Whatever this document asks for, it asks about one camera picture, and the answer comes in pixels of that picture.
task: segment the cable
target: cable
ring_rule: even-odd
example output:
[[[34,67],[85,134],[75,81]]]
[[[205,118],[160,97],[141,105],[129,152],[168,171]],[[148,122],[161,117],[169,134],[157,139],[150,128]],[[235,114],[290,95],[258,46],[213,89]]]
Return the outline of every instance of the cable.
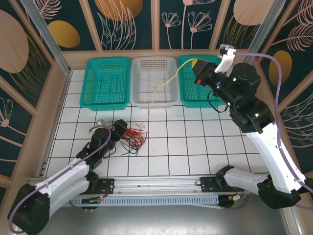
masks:
[[[225,109],[223,111],[219,111],[218,109],[216,109],[212,104],[211,104],[211,101],[210,101],[210,94],[212,93],[213,91],[210,91],[208,94],[207,94],[207,102],[209,103],[209,105],[211,105],[211,107],[218,113],[224,113],[226,112],[227,110],[227,105],[225,106]]]
[[[285,164],[287,165],[289,171],[291,172],[291,174],[293,175],[293,177],[299,182],[299,184],[306,188],[310,193],[313,193],[313,189],[308,187],[304,182],[301,181],[301,179],[298,177],[298,175],[295,173],[295,171],[293,170],[292,166],[290,165],[285,152],[282,148],[281,145],[281,128],[282,128],[282,123],[280,120],[280,116],[279,116],[279,111],[278,111],[278,98],[279,98],[279,93],[280,93],[280,88],[282,85],[282,67],[280,65],[280,63],[278,62],[278,60],[276,58],[274,58],[273,56],[267,55],[267,54],[262,54],[262,53],[249,53],[249,52],[234,52],[235,55],[245,55],[245,56],[260,56],[260,57],[264,57],[264,58],[268,58],[270,60],[272,60],[276,65],[277,65],[277,69],[278,69],[278,84],[277,84],[277,90],[276,90],[276,96],[275,96],[275,115],[276,115],[276,124],[277,124],[277,146],[279,149],[280,154],[282,155]]]
[[[189,59],[189,60],[186,60],[186,61],[177,69],[175,75],[174,75],[170,80],[168,80],[166,83],[154,87],[154,91],[153,91],[154,99],[153,99],[153,101],[152,101],[151,103],[148,103],[148,118],[147,118],[143,123],[145,123],[146,121],[149,120],[149,117],[150,117],[150,108],[149,108],[149,105],[150,105],[150,104],[153,104],[153,103],[155,102],[155,100],[157,99],[156,96],[155,96],[155,93],[157,92],[157,88],[163,87],[163,86],[166,86],[167,84],[169,84],[169,83],[178,75],[179,70],[180,70],[182,67],[184,67],[188,62],[192,61],[193,59],[194,59],[194,58]]]
[[[70,170],[72,170],[73,167],[77,166],[78,164],[80,164],[81,162],[83,162],[84,160],[90,158],[92,155],[94,155],[95,153],[97,153],[99,150],[101,150],[102,148],[105,147],[106,144],[108,144],[110,138],[111,138],[111,130],[107,127],[107,126],[94,126],[93,128],[91,128],[89,131],[91,132],[93,129],[95,128],[99,128],[99,127],[102,127],[102,128],[105,128],[109,131],[109,136],[107,138],[107,140],[103,143],[103,145],[101,145],[99,148],[97,148],[96,150],[94,150],[92,153],[90,153],[88,156],[84,157],[83,159],[79,160],[77,163],[69,166],[68,168],[66,168],[64,171],[62,171],[60,174],[58,174],[56,177],[54,177],[53,179],[51,179],[50,181],[48,181],[47,184],[44,184],[40,187],[38,187],[37,189],[35,189],[34,191],[32,191],[30,194],[28,194],[25,198],[23,198],[16,206],[15,208],[13,209],[11,215],[10,215],[10,218],[9,218],[9,229],[12,233],[14,234],[22,234],[24,233],[24,231],[16,231],[14,230],[13,228],[13,217],[16,213],[16,211],[18,210],[18,208],[28,199],[30,198],[32,195],[34,195],[35,193],[39,192],[40,190],[42,190],[43,188],[45,187],[48,187],[50,184],[52,184],[54,181],[56,181],[57,179],[59,179],[60,177],[62,177],[63,175],[65,175],[67,172],[69,172]]]
[[[241,210],[242,208],[244,208],[244,207],[247,207],[249,204],[250,204],[250,202],[251,202],[251,199],[252,199],[252,195],[253,195],[253,193],[252,192],[250,192],[250,197],[249,197],[249,201],[247,201],[247,203],[245,203],[242,207],[238,207],[238,208],[227,208],[227,207],[221,207],[221,209],[222,210],[228,210],[228,211],[237,211],[237,210]]]

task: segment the beige circle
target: beige circle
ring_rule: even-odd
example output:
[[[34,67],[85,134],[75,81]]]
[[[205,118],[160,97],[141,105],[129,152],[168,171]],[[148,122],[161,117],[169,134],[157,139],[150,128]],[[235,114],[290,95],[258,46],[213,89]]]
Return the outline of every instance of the beige circle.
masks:
[[[122,16],[122,7],[121,4],[131,11],[133,17],[135,18],[141,12],[143,2],[142,0],[94,0],[98,9],[101,11],[103,15],[108,17],[111,20],[119,21],[120,18],[117,16],[117,13],[114,9],[118,10],[120,16]]]
[[[27,35],[20,23],[0,10],[0,68],[17,73],[24,69],[28,60]]]
[[[243,25],[261,24],[274,0],[236,0],[235,20]]]

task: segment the white floor tile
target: white floor tile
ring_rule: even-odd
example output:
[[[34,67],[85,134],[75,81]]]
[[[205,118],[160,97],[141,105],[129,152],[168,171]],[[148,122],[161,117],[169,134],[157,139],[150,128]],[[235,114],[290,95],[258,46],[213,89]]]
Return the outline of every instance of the white floor tile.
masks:
[[[79,108],[80,94],[67,94],[64,107],[65,108]]]
[[[148,122],[132,121],[130,125],[128,123],[128,126],[130,126],[132,129],[136,129],[138,131],[141,130],[143,137],[146,136],[146,134],[149,132]]]
[[[167,139],[155,138],[149,139],[149,156],[164,156],[167,152]]]
[[[226,153],[223,137],[206,137],[205,141],[208,154]]]
[[[219,120],[219,113],[212,108],[201,108],[203,120]]]
[[[115,144],[115,147],[116,147],[116,151],[112,149],[110,152],[111,157],[127,157],[128,156],[128,151],[123,147],[121,142],[117,142]]]
[[[56,140],[54,142],[51,157],[52,158],[68,158],[72,149],[73,140]]]
[[[73,70],[71,81],[83,81],[85,70]]]
[[[186,121],[185,124],[188,137],[202,137],[204,135],[202,121]]]
[[[64,108],[60,122],[77,122],[80,108]]]
[[[209,162],[207,155],[189,156],[191,175],[209,175]]]
[[[169,138],[168,139],[169,155],[187,155],[186,138]]]
[[[239,170],[250,172],[248,160],[245,154],[228,154],[229,164]]]
[[[96,122],[103,119],[107,126],[111,126],[113,122],[113,111],[99,111],[96,114]]]
[[[223,135],[224,136],[240,136],[239,127],[233,122],[233,120],[221,120]]]
[[[203,121],[205,136],[222,136],[222,128],[219,120]]]
[[[148,157],[130,157],[128,175],[148,176]]]
[[[73,139],[76,123],[60,123],[56,139]]]
[[[245,148],[241,136],[224,137],[227,153],[245,153]]]
[[[149,158],[149,175],[169,175],[168,157],[150,157]]]
[[[246,153],[258,153],[259,152],[255,144],[247,136],[243,136],[243,140],[244,140]]]
[[[85,139],[85,140],[74,140],[73,142],[73,148],[72,148],[72,153],[71,157],[76,157],[76,155],[83,150],[83,148],[86,146],[87,143],[89,143],[91,140],[90,139]]]
[[[91,139],[92,133],[89,133],[89,129],[94,127],[94,122],[82,122],[77,124],[75,139]]]
[[[148,156],[149,155],[149,141],[150,139],[146,139],[146,141],[143,143],[142,147],[138,150],[138,153],[130,153],[129,156]]]
[[[202,120],[200,108],[185,108],[184,106],[185,120]]]
[[[132,107],[132,121],[148,121],[148,109]]]
[[[173,106],[170,109],[166,110],[167,120],[168,121],[183,121],[184,113],[182,106]]]
[[[168,137],[186,137],[184,121],[168,121],[167,122]]]
[[[108,176],[127,176],[128,172],[128,157],[124,158],[114,158],[109,159],[109,171]]]
[[[167,137],[167,129],[165,121],[149,122],[149,137]]]
[[[224,111],[224,109],[225,109],[225,105],[220,105],[218,107],[218,110],[221,111],[221,112]],[[231,117],[229,116],[229,114],[230,114],[230,112],[229,112],[229,108],[228,108],[225,112],[219,113],[220,119],[221,120],[228,120],[228,119],[231,120]]]
[[[99,177],[106,177],[108,175],[108,163],[109,158],[103,159],[102,163],[95,170],[93,170],[94,173],[98,174]]]
[[[81,108],[79,112],[78,122],[95,122],[97,112],[89,108]]]
[[[114,120],[117,121],[123,119],[126,122],[131,121],[131,107],[126,107],[124,110],[116,110],[114,111]]]
[[[258,154],[247,154],[249,166],[252,173],[266,173],[268,168],[265,165],[261,155]]]
[[[150,121],[166,120],[166,109],[150,109]]]
[[[170,175],[189,175],[188,156],[170,156]]]
[[[208,155],[211,174],[215,174],[224,166],[228,165],[227,155]]]
[[[50,158],[46,177],[49,178],[68,165],[69,158]]]
[[[204,137],[187,137],[187,147],[189,155],[206,154]]]
[[[80,94],[82,92],[83,82],[82,81],[71,81],[69,83],[68,94]]]

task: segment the white grid floor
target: white grid floor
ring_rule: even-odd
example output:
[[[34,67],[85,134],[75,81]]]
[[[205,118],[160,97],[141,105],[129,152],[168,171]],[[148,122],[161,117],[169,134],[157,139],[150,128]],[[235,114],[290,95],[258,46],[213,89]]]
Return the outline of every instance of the white grid floor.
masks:
[[[43,176],[50,177],[71,162],[90,141],[97,120],[111,125],[119,119],[141,125],[148,110],[129,104],[122,111],[93,112],[79,105],[85,70],[74,70]],[[215,174],[225,165],[253,173],[268,172],[258,150],[230,120],[229,112],[211,108],[151,109],[148,137],[137,156],[117,151],[95,170],[100,177]]]

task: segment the white robotic arm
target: white robotic arm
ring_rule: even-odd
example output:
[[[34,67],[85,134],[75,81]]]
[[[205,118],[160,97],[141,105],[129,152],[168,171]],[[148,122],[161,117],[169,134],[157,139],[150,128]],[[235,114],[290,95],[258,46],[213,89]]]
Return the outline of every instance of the white robotic arm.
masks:
[[[219,58],[222,58],[222,62],[219,65],[194,59],[192,69],[196,76],[195,84],[209,86],[214,96],[229,107],[232,120],[258,148],[269,175],[244,172],[228,165],[216,174],[216,180],[221,187],[238,187],[259,195],[271,208],[293,206],[300,200],[299,194],[307,192],[301,183],[305,182],[312,188],[313,180],[306,179],[300,172],[284,144],[277,146],[278,130],[274,117],[268,106],[255,97],[261,78],[254,66],[239,63],[233,67],[229,77],[225,75],[235,53],[234,47],[221,45]],[[286,165],[279,148],[286,153],[286,159],[298,179]]]

